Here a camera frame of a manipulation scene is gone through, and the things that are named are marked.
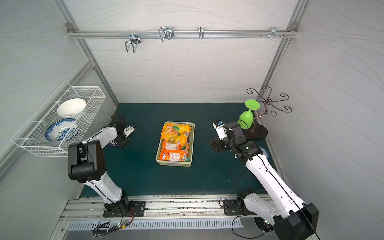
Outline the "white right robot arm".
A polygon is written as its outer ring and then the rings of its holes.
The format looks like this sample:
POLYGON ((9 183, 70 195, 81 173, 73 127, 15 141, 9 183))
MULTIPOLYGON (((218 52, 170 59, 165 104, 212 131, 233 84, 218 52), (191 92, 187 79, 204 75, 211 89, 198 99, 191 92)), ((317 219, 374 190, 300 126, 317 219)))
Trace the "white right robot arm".
POLYGON ((271 226, 280 240, 305 240, 316 233, 319 210, 306 204, 282 180, 271 166, 262 149, 247 141, 237 122, 213 122, 217 138, 209 142, 213 152, 229 150, 258 179, 272 201, 261 199, 256 193, 239 195, 240 209, 257 214, 264 220, 260 226, 271 226))

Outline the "small blue patterned dish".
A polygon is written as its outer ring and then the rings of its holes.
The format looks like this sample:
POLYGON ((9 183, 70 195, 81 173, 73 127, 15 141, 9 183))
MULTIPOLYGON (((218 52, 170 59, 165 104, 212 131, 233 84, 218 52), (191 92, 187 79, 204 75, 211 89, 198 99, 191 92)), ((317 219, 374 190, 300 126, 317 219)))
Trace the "small blue patterned dish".
POLYGON ((270 154, 268 152, 268 150, 266 150, 264 147, 260 146, 260 149, 262 150, 263 152, 263 155, 267 158, 267 160, 270 159, 270 154))

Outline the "blue patterned ceramic bowl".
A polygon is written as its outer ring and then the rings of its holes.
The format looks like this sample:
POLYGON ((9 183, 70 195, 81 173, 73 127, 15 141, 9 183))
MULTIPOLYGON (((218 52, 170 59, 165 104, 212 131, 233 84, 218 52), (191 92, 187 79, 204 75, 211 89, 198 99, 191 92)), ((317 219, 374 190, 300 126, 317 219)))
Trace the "blue patterned ceramic bowl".
POLYGON ((45 138, 51 142, 60 142, 64 138, 71 138, 77 133, 76 119, 62 119, 48 127, 45 138))

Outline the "metal glass holder stand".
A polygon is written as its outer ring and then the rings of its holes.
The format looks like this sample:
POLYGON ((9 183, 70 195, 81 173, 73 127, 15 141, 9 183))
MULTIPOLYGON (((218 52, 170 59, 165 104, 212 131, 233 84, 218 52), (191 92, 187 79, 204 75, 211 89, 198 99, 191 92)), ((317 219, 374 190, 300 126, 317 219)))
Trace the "metal glass holder stand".
POLYGON ((265 139, 268 136, 268 130, 266 127, 264 127, 262 124, 260 124, 261 118, 267 116, 270 118, 276 117, 277 112, 280 111, 282 113, 291 113, 293 110, 289 106, 284 106, 283 109, 278 108, 274 105, 274 103, 278 102, 285 102, 290 99, 289 95, 281 93, 280 100, 272 100, 271 99, 271 93, 272 88, 269 86, 262 86, 262 90, 268 90, 269 94, 266 97, 263 97, 262 94, 260 94, 256 89, 254 88, 248 88, 246 90, 247 94, 249 95, 258 95, 260 100, 258 101, 260 103, 260 108, 258 110, 253 111, 254 114, 254 121, 252 126, 249 129, 243 130, 243 133, 245 134, 247 139, 265 139))

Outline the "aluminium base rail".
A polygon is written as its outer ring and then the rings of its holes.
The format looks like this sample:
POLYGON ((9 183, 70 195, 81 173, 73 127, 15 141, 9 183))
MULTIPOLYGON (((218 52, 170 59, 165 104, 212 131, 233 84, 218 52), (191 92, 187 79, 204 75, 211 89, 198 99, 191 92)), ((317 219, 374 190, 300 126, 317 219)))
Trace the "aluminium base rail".
MULTIPOLYGON (((146 202, 143 219, 223 218, 223 201, 236 198, 236 195, 129 196, 131 201, 146 202)), ((81 197, 67 202, 60 220, 98 220, 103 213, 102 198, 81 197)))

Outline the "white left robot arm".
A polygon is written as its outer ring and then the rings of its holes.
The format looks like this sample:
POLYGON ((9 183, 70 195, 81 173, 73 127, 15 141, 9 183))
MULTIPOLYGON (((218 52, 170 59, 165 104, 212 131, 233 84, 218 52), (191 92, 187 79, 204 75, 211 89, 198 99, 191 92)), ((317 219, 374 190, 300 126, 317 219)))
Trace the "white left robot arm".
POLYGON ((130 203, 125 191, 107 173, 103 148, 111 143, 123 148, 130 138, 125 133, 125 118, 113 115, 111 119, 109 125, 102 127, 89 139, 69 145, 68 176, 93 189, 103 199, 105 209, 110 214, 124 216, 130 211, 130 203))

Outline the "metal hook right end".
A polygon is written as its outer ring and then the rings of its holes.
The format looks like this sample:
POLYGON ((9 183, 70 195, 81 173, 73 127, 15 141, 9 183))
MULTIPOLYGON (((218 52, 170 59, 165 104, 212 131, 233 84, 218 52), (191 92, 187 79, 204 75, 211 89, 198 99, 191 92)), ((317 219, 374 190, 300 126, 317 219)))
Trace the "metal hook right end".
POLYGON ((269 38, 269 39, 281 39, 283 37, 285 37, 286 35, 285 34, 281 34, 278 32, 277 28, 276 27, 273 27, 270 31, 269 34, 266 34, 266 35, 263 35, 263 34, 260 34, 260 36, 262 38, 269 38))

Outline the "green plastic wine glass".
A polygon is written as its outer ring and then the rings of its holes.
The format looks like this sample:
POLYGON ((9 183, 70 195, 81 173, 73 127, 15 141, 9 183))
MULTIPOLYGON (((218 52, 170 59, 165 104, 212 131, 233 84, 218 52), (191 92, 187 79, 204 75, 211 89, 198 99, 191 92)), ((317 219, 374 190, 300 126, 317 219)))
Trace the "green plastic wine glass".
POLYGON ((247 107, 247 111, 241 113, 237 122, 241 126, 243 130, 249 129, 254 121, 253 111, 258 110, 260 108, 260 103, 256 100, 246 100, 245 106, 247 107))

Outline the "aluminium top rail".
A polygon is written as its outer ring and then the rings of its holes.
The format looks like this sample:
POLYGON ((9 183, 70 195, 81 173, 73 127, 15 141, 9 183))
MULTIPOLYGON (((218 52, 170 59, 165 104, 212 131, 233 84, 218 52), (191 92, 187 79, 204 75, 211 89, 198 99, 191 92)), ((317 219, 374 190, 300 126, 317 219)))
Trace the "aluminium top rail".
MULTIPOLYGON (((269 39, 262 38, 260 34, 269 34, 271 30, 266 31, 235 31, 235 30, 221 30, 213 31, 204 29, 203 39, 269 39)), ((158 31, 77 31, 68 33, 71 39, 128 39, 129 36, 134 32, 141 37, 141 40, 159 40, 160 35, 158 31)), ((286 36, 281 39, 296 38, 298 32, 290 32, 284 30, 278 30, 279 33, 285 34, 286 36)), ((174 30, 175 36, 173 39, 199 39, 198 30, 191 31, 180 31, 174 30)))

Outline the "metal double hook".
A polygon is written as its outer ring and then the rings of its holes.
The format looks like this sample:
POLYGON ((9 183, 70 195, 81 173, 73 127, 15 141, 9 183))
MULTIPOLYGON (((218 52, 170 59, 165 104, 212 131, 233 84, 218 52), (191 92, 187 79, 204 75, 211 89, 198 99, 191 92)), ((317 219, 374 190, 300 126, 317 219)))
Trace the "metal double hook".
POLYGON ((141 37, 134 32, 129 36, 129 40, 125 42, 126 52, 132 49, 133 53, 137 51, 138 45, 141 43, 141 37))

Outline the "orange fruits candy bag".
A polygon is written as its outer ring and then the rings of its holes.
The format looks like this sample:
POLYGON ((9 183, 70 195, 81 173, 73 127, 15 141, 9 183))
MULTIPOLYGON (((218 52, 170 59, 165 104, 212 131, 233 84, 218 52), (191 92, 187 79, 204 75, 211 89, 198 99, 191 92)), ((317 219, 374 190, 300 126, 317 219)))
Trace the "orange fruits candy bag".
POLYGON ((158 156, 160 161, 189 162, 190 144, 183 146, 162 142, 162 148, 158 156))

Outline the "metal hook centre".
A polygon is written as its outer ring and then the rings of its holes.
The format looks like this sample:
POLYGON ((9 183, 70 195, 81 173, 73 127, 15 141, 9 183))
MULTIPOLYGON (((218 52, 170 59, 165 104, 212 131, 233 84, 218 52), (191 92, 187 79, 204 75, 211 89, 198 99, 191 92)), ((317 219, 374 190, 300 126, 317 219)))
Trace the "metal hook centre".
POLYGON ((160 27, 158 32, 162 42, 165 39, 171 40, 175 36, 174 29, 172 27, 160 27))

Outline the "white ceramic bowl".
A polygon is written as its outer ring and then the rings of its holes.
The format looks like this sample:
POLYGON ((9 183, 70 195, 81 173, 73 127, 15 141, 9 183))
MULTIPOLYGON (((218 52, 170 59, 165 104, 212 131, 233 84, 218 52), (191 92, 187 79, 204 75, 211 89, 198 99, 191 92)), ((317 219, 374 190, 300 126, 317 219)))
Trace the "white ceramic bowl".
POLYGON ((70 99, 58 107, 57 114, 65 119, 77 119, 86 108, 86 105, 87 102, 83 99, 70 99))

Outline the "yellow orange candy bag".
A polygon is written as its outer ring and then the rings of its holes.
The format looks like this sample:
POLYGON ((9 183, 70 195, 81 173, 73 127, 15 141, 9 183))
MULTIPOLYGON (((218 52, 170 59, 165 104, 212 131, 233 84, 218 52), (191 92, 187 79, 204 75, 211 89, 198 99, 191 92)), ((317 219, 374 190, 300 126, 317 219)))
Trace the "yellow orange candy bag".
POLYGON ((185 124, 165 123, 161 132, 161 140, 178 144, 180 147, 188 141, 191 127, 185 124))

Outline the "small metal hook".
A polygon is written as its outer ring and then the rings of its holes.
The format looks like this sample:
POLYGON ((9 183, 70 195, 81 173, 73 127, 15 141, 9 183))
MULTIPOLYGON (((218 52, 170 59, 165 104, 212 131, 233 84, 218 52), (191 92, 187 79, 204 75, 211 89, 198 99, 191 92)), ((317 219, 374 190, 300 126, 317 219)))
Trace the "small metal hook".
POLYGON ((199 37, 199 39, 204 38, 204 28, 203 27, 198 28, 198 37, 199 37))

